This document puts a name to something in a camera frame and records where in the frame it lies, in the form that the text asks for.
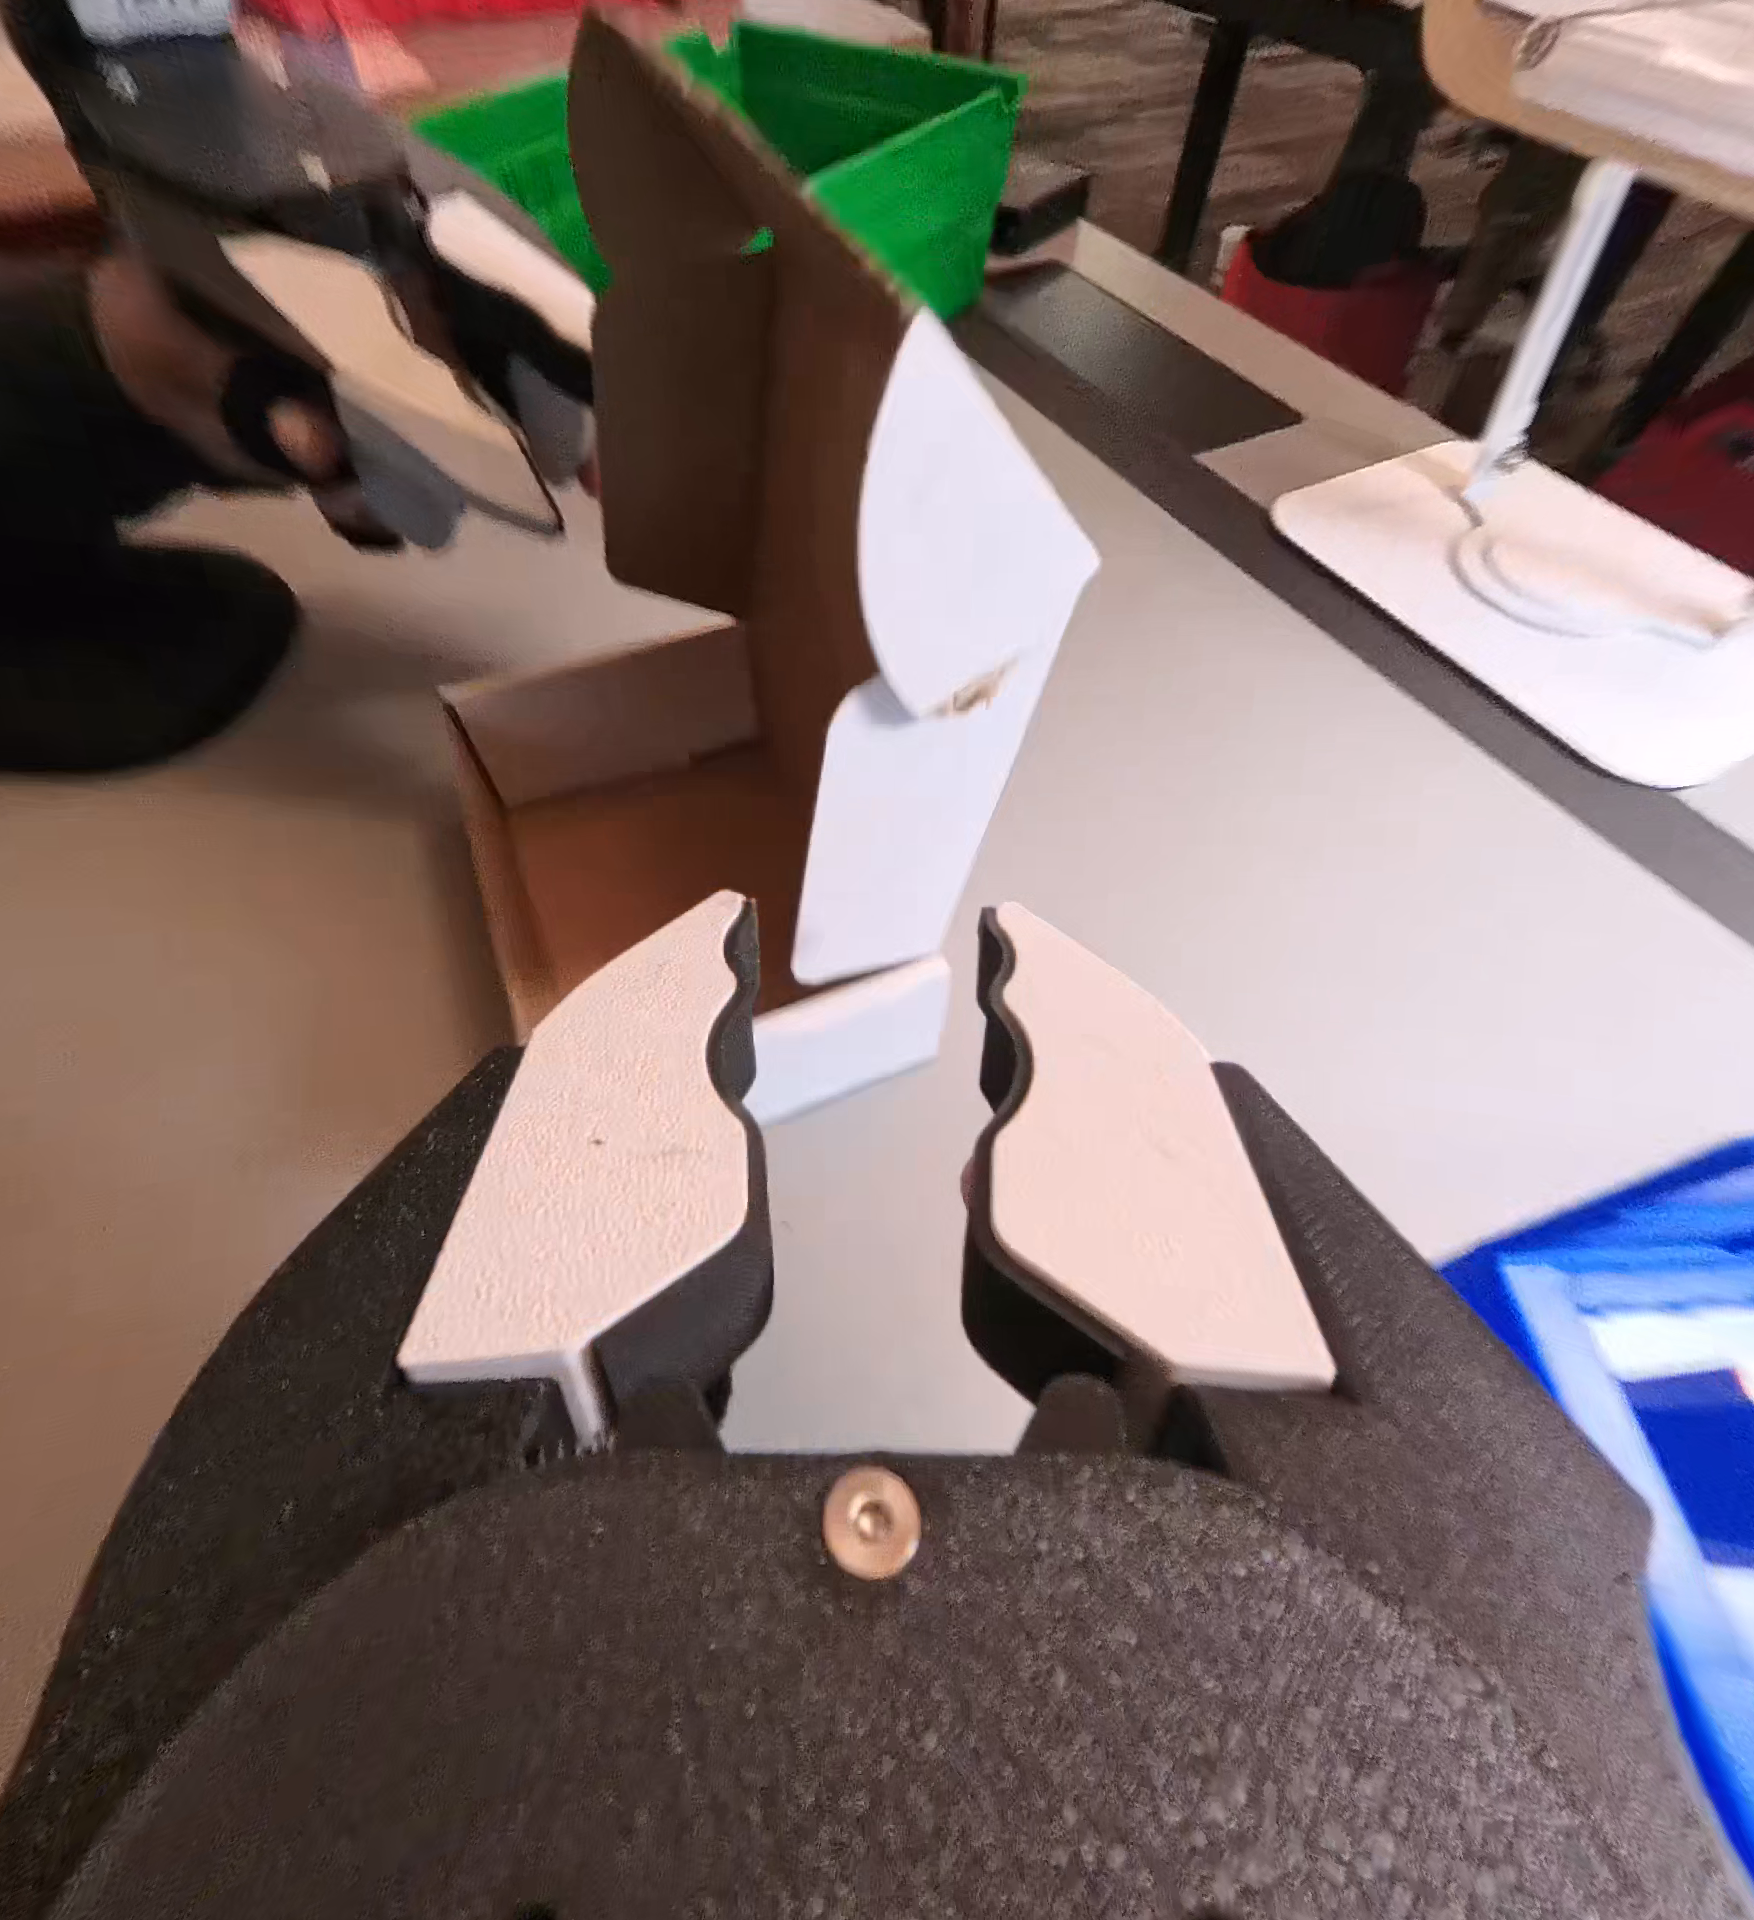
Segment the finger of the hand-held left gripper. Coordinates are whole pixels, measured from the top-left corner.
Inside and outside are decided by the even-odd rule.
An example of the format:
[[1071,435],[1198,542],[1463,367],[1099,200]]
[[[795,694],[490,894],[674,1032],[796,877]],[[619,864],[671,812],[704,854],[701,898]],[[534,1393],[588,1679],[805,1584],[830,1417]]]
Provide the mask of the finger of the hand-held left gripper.
[[426,230],[463,367],[548,483],[580,483],[597,455],[597,292],[476,191],[435,199]]
[[520,430],[412,337],[369,262],[285,233],[227,233],[223,258],[314,353],[360,499],[395,536],[456,536],[465,516],[562,536]]

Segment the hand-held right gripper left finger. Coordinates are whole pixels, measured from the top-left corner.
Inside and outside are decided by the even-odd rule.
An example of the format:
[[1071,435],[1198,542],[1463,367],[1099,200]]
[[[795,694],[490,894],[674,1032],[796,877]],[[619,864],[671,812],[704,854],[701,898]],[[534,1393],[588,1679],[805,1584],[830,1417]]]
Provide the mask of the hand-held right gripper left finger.
[[534,1029],[398,1342],[412,1389],[551,1384],[583,1449],[657,1389],[727,1394],[773,1309],[756,992],[756,906],[710,894]]

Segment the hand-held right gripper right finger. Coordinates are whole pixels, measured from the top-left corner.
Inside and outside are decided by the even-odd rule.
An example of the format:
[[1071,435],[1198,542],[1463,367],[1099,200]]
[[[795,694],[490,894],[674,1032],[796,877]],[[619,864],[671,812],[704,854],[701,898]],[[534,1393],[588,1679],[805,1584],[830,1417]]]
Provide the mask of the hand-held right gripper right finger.
[[1005,901],[979,918],[985,1128],[963,1330],[1028,1404],[1093,1380],[1325,1394],[1340,1361],[1211,1050],[1135,976]]

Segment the white cardboard mailer box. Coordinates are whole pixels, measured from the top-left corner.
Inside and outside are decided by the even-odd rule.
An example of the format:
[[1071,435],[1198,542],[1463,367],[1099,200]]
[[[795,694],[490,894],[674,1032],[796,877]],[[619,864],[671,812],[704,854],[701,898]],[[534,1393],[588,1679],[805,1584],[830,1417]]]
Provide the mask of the white cardboard mailer box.
[[947,325],[657,41],[565,74],[601,551],[695,630],[446,687],[516,1038],[756,901],[751,1114],[939,1054],[947,925],[1099,553]]

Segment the green plastic bin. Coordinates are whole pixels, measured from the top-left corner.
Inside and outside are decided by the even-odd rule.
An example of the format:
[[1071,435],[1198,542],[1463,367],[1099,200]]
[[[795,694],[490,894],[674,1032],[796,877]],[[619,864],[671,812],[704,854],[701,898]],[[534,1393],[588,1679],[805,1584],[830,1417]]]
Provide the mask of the green plastic bin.
[[[733,20],[662,41],[917,302],[979,302],[1028,79],[881,41]],[[610,262],[573,168],[565,74],[476,93],[412,129],[516,200],[594,292]]]

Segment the blue plastic bin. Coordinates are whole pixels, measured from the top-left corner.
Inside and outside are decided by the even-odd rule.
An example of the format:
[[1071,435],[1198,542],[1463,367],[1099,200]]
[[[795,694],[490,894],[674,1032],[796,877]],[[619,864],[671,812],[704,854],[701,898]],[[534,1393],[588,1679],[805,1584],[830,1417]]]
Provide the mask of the blue plastic bin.
[[1754,1136],[1481,1240],[1444,1279],[1651,1505],[1661,1679],[1754,1882]]

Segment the person's left forearm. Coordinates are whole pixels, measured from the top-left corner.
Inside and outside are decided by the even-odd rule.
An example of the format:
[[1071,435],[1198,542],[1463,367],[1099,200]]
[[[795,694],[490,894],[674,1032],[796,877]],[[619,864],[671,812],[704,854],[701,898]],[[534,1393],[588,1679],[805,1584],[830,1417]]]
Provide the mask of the person's left forearm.
[[107,367],[78,258],[0,254],[0,536],[87,542],[227,476]]

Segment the grey desk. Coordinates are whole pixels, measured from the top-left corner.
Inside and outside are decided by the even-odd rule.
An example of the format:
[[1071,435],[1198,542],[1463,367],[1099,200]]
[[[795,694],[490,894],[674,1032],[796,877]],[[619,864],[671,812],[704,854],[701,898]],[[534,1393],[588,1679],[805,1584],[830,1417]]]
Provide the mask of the grey desk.
[[[1024,901],[1248,1064],[1444,1260],[1754,1133],[1754,765],[1612,785],[1272,536],[1437,428],[1087,230],[963,323],[1104,553],[952,921],[930,1067],[769,1133],[763,1449],[1001,1449],[958,1309],[973,925]],[[216,748],[0,781],[0,1784],[87,1562],[233,1321],[507,1038],[435,687],[687,624],[476,527],[369,559],[288,499],[143,542],[310,630]]]

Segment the person's left hand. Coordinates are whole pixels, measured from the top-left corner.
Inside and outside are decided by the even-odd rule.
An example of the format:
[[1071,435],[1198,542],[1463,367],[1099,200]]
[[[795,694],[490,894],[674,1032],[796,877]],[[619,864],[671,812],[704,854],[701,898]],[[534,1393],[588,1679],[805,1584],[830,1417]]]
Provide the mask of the person's left hand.
[[297,488],[332,523],[360,518],[360,483],[324,385],[278,367],[250,382],[240,367],[256,357],[202,330],[158,274],[123,246],[87,267],[87,316],[123,394],[207,471],[256,490]]

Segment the red plastic bin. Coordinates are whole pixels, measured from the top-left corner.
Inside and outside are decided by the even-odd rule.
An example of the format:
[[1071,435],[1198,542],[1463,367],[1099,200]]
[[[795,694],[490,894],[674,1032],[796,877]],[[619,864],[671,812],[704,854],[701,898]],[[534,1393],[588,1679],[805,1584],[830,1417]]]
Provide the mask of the red plastic bin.
[[308,41],[412,32],[412,29],[479,29],[516,20],[573,20],[594,0],[245,0],[240,13]]

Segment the small black block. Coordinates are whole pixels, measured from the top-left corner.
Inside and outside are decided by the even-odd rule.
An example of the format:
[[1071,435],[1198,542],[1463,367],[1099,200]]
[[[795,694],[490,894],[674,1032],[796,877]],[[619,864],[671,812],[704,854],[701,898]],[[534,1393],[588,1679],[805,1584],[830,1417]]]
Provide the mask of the small black block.
[[990,216],[990,262],[1028,258],[1085,221],[1093,171],[1032,148],[1014,148]]

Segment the document stand with white base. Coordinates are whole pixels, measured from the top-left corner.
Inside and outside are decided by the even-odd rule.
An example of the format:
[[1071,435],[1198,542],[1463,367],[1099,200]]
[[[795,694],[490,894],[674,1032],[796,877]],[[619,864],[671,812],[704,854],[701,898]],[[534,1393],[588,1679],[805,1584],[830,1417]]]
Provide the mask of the document stand with white base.
[[1631,184],[1754,225],[1754,171],[1529,103],[1515,48],[1494,3],[1422,10],[1458,108],[1582,159],[1476,440],[1288,490],[1272,523],[1582,765],[1678,792],[1754,758],[1754,579],[1541,467],[1532,425]]

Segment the red bag with print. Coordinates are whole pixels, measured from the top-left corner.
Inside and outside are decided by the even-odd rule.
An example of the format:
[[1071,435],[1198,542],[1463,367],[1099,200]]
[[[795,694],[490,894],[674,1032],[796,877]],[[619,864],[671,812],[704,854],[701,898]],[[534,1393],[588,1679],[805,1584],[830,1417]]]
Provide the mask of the red bag with print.
[[1661,407],[1589,490],[1754,579],[1754,357]]

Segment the printed instruction sheet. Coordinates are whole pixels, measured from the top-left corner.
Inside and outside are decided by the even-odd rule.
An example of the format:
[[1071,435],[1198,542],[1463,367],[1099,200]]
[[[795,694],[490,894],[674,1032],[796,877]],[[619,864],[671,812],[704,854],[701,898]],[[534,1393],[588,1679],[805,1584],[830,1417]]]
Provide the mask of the printed instruction sheet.
[[1754,0],[1519,0],[1515,93],[1754,171]]

